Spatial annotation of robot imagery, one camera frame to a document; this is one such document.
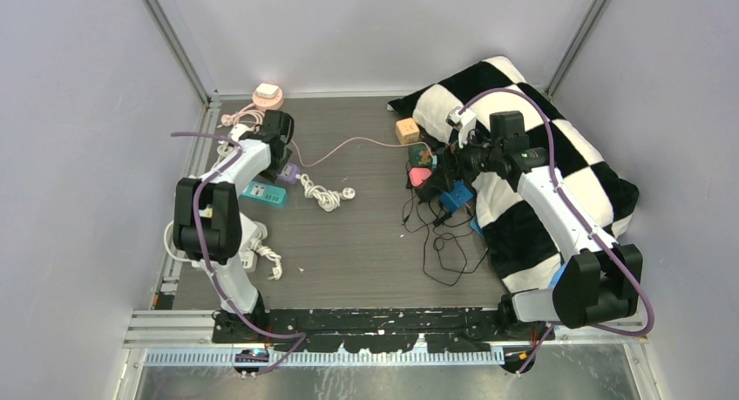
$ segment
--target white plug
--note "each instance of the white plug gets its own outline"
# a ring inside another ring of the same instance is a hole
[[[446,117],[446,123],[459,131],[458,143],[460,149],[467,144],[470,132],[475,129],[477,121],[478,115],[469,108],[462,112],[462,107],[458,106],[449,112],[449,115]]]
[[[237,124],[231,127],[231,131],[228,132],[228,137],[233,141],[239,141],[241,140],[241,136],[245,132],[250,132],[254,129],[250,128],[248,125],[245,124]]]
[[[259,84],[259,86],[256,87],[256,91],[254,91],[257,97],[262,97],[266,99],[272,99],[276,97],[279,92],[280,87],[271,84]]]

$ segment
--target white cable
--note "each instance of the white cable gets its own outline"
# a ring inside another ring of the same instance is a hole
[[[216,147],[215,151],[218,153],[218,159],[215,160],[211,169],[215,169],[229,154],[234,151],[234,147],[229,145],[228,142],[224,141],[222,144]]]
[[[306,173],[298,175],[298,179],[305,187],[305,198],[315,198],[318,200],[318,206],[326,212],[336,210],[342,204],[342,200],[352,200],[356,196],[354,188],[344,188],[341,193],[338,193],[316,185]]]
[[[180,258],[176,254],[174,254],[172,252],[172,249],[169,247],[169,239],[167,238],[167,235],[169,234],[169,230],[172,228],[173,225],[174,225],[174,220],[170,221],[169,224],[167,224],[166,227],[164,227],[164,249],[166,249],[167,254],[172,256],[172,259],[176,261],[192,262],[193,261],[192,259]]]
[[[252,125],[261,125],[262,120],[264,120],[264,112],[257,110],[254,103],[251,103],[241,108],[235,114],[223,114],[223,116],[220,117],[220,123],[226,127],[237,125],[241,122],[241,117],[247,115],[254,119],[254,121],[247,121]]]
[[[272,275],[270,275],[268,279],[277,281],[282,277],[282,256],[279,256],[269,246],[261,243],[261,241],[267,239],[267,226],[259,221],[255,221],[254,224],[257,227],[258,234],[251,241],[247,242],[247,249],[253,250],[259,254],[259,256],[264,256],[275,263],[272,267]]]

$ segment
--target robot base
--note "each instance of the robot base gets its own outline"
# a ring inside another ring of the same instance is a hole
[[[264,300],[259,294],[254,310],[244,315],[253,325],[259,329],[267,330],[269,326],[269,315],[264,309]],[[213,343],[249,343],[262,339],[262,336],[244,324],[239,316],[225,310],[213,312],[215,321],[213,326]]]

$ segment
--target gray floor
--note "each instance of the gray floor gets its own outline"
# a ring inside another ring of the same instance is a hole
[[[394,112],[385,108],[387,98],[290,99],[282,110],[295,119],[294,140],[307,163],[320,159],[345,139],[364,136],[396,144]],[[242,103],[226,102],[224,113],[236,112]],[[287,185],[288,204],[283,209],[243,200],[241,211],[265,223],[265,244],[282,255],[284,273],[268,281],[271,262],[260,261],[251,281],[269,308],[377,308],[494,306],[504,288],[483,261],[473,275],[465,275],[448,288],[422,273],[425,229],[408,233],[401,225],[401,209],[410,198],[405,189],[405,148],[387,148],[352,142],[320,165],[304,172],[319,185],[341,191],[356,189],[356,198],[325,213],[315,200],[303,197],[299,184]],[[293,162],[297,163],[294,154]],[[432,220],[423,207],[421,215]],[[464,220],[455,215],[450,224]],[[412,230],[420,223],[410,217]],[[469,226],[449,231],[468,234]],[[459,240],[471,265],[479,261],[485,246],[477,234]],[[461,268],[459,249],[447,242],[442,252],[448,268]],[[436,252],[427,246],[427,270],[442,280],[456,274],[441,270]],[[175,297],[175,309],[217,308],[218,299],[201,271],[185,266]]]
[[[138,400],[639,398],[620,345],[545,346],[520,380],[498,366],[278,369],[241,380],[228,368],[148,368]]]

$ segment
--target teal device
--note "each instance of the teal device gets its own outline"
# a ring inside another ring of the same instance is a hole
[[[285,207],[285,203],[288,202],[288,192],[285,188],[256,181],[249,182],[247,190],[241,196],[275,207]]]

